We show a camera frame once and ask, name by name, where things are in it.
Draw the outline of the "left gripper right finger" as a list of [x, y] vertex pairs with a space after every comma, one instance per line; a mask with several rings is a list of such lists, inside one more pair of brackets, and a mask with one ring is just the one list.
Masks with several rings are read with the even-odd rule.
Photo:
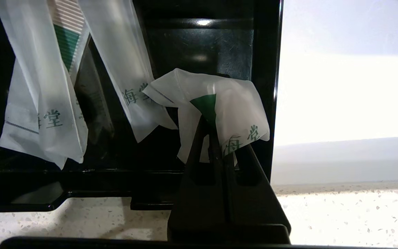
[[291, 224], [251, 145], [225, 157], [230, 213], [240, 225]]

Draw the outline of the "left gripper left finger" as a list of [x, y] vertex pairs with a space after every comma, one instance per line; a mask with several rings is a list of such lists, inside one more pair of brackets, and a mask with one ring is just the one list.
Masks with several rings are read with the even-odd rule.
[[169, 229], [205, 230], [224, 223], [222, 165], [216, 129], [201, 117], [168, 220]]

